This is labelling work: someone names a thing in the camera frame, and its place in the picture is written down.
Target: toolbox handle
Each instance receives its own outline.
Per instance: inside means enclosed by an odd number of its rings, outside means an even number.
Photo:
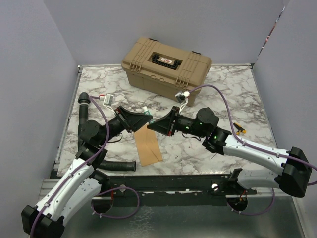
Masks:
[[[152,56],[151,62],[152,62],[152,63],[156,63],[156,64],[158,64],[158,65],[162,65],[162,66],[164,66],[164,67],[166,67],[166,68],[174,69],[174,70],[176,70],[177,67],[178,67],[179,65],[181,65],[181,61],[178,61],[178,60],[175,60],[174,64],[171,65],[171,64],[168,64],[168,63],[164,63],[164,62],[162,62],[162,61],[158,61],[159,58],[160,58],[159,54],[154,54],[154,55]]]

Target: screw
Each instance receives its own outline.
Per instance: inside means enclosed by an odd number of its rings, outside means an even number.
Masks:
[[[216,184],[216,183],[213,183],[212,185],[211,185],[211,188],[212,188],[212,190],[213,191],[218,191],[218,189],[219,189],[219,186],[218,186],[218,184]]]

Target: wire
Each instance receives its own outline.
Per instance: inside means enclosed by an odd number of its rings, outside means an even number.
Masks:
[[[295,160],[295,161],[297,161],[297,162],[299,162],[299,163],[302,163],[302,164],[304,164],[304,165],[307,165],[307,166],[313,168],[315,171],[317,171],[317,166],[312,165],[312,164],[310,164],[310,163],[308,163],[308,162],[306,162],[306,161],[300,160],[300,159],[298,159],[298,158],[295,158],[295,157],[289,156],[289,155],[281,155],[281,154],[278,155],[278,154],[276,154],[275,152],[272,152],[272,151],[270,151],[270,150],[266,150],[266,149],[260,148],[260,147],[255,146],[255,145],[251,145],[251,144],[249,144],[249,143],[244,142],[243,140],[241,140],[241,139],[235,134],[235,132],[234,132],[233,123],[232,123],[232,117],[231,117],[230,109],[229,109],[229,106],[228,106],[228,102],[227,102],[227,100],[225,99],[223,93],[222,93],[216,86],[213,86],[213,85],[211,85],[211,84],[204,84],[204,85],[201,85],[201,86],[199,86],[199,87],[194,88],[193,90],[189,91],[189,93],[192,93],[192,92],[194,92],[194,91],[196,91],[197,89],[200,89],[200,88],[202,88],[202,87],[211,87],[211,88],[214,88],[214,89],[220,94],[220,96],[222,97],[222,99],[223,99],[223,101],[224,101],[224,104],[226,105],[226,108],[227,108],[227,112],[228,112],[228,117],[229,117],[229,121],[230,121],[230,127],[231,127],[232,134],[233,134],[234,138],[237,139],[237,141],[239,141],[239,142],[242,143],[242,144],[244,143],[244,145],[246,145],[246,146],[248,146],[248,147],[250,147],[250,148],[253,148],[253,149],[256,149],[256,150],[259,150],[259,151],[268,153],[268,154],[270,154],[270,155],[274,155],[274,156],[277,156],[277,157],[279,156],[279,157],[283,157],[283,158],[286,158],[286,159]],[[317,184],[317,180],[314,181],[314,182],[310,182],[310,183],[308,184],[308,186],[315,185],[315,184]]]
[[[109,192],[112,192],[112,191],[116,191],[116,190],[120,190],[120,189],[123,189],[122,187],[116,187],[116,188],[113,188],[113,189],[110,189],[110,190],[107,190],[105,192],[101,192],[99,193],[97,196],[101,196],[101,195],[104,195],[106,193],[109,193]],[[107,218],[111,218],[111,219],[126,219],[126,218],[129,218],[129,217],[132,217],[134,214],[136,214],[136,212],[139,210],[139,207],[140,207],[140,197],[138,195],[138,193],[136,192],[136,190],[130,188],[130,187],[125,187],[124,189],[127,189],[127,190],[130,190],[132,192],[134,192],[134,194],[136,195],[137,199],[138,199],[138,203],[137,203],[137,206],[135,208],[135,210],[130,213],[129,215],[126,215],[126,216],[122,216],[122,217],[114,217],[114,216],[109,216],[109,215],[105,215],[104,213],[98,213],[95,211],[94,209],[94,205],[92,204],[91,205],[91,208],[93,209],[93,215],[94,214],[97,214],[99,215],[100,217],[107,217]]]
[[[107,121],[107,118],[104,114],[104,112],[102,111],[102,109],[99,107],[99,105],[95,102],[94,98],[99,98],[99,97],[89,97],[90,100],[92,101],[92,103],[96,106],[96,108],[99,110],[99,112],[101,113],[101,115],[103,116],[105,123],[106,123],[106,139],[105,142],[103,143],[103,145],[100,147],[100,149],[96,152],[96,154],[92,155],[89,159],[87,159],[86,161],[84,161],[82,164],[80,164],[77,168],[75,168],[73,170],[73,172],[70,173],[71,176],[67,176],[65,178],[65,180],[60,184],[60,186],[56,189],[56,191],[52,194],[52,196],[49,198],[49,200],[47,200],[47,204],[50,205],[50,203],[52,202],[52,200],[56,197],[56,195],[58,194],[58,192],[62,189],[62,187],[67,183],[67,181],[78,171],[80,170],[84,165],[86,165],[87,163],[89,163],[90,161],[92,161],[93,159],[95,159],[101,152],[102,150],[105,148],[105,146],[108,143],[109,140],[109,134],[110,134],[110,128],[109,128],[109,124]],[[34,237],[34,231],[35,231],[35,226],[40,218],[40,216],[43,214],[43,212],[45,211],[45,209],[47,208],[47,206],[44,206],[39,213],[37,214],[37,216],[34,219],[34,222],[32,224],[31,227],[31,231],[30,231],[30,238]]]
[[[198,141],[202,141],[201,138],[199,138],[199,137],[195,137],[195,136],[193,136],[193,137],[186,137],[186,136],[184,135],[184,133],[182,133],[182,136],[183,136],[184,138],[187,138],[187,139],[196,139],[196,140],[198,140]]]
[[[231,211],[232,211],[232,212],[237,213],[237,214],[239,214],[239,215],[244,215],[244,216],[258,216],[258,215],[262,215],[262,214],[268,212],[269,210],[271,210],[271,208],[273,207],[274,203],[275,203],[275,191],[274,191],[274,189],[272,188],[272,201],[271,201],[271,204],[270,204],[265,210],[263,210],[263,211],[261,211],[261,212],[257,212],[257,213],[238,212],[238,211],[234,210],[234,209],[230,206],[230,204],[229,204],[228,202],[227,202],[227,206],[231,208]]]
[[[242,201],[242,196],[246,193],[246,191],[244,190],[243,193],[240,195],[239,197],[239,201],[241,202]]]
[[[121,138],[120,138],[119,140],[109,141],[108,144],[110,144],[110,143],[117,143],[117,142],[121,141],[122,138],[123,138],[123,135],[122,135],[122,133],[120,133],[120,135],[121,135]]]

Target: toolbox lid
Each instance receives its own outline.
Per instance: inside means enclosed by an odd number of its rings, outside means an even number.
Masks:
[[[203,84],[211,59],[141,37],[124,57],[124,71],[146,75],[170,86],[191,90]]]

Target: metal floor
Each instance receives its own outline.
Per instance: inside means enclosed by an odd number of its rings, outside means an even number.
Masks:
[[[269,197],[249,198],[246,211],[258,212]],[[114,216],[126,215],[134,208],[112,208]],[[92,215],[87,203],[70,220],[63,238],[304,238],[291,197],[277,197],[267,214],[247,217],[228,207],[179,206],[141,207],[125,220]]]

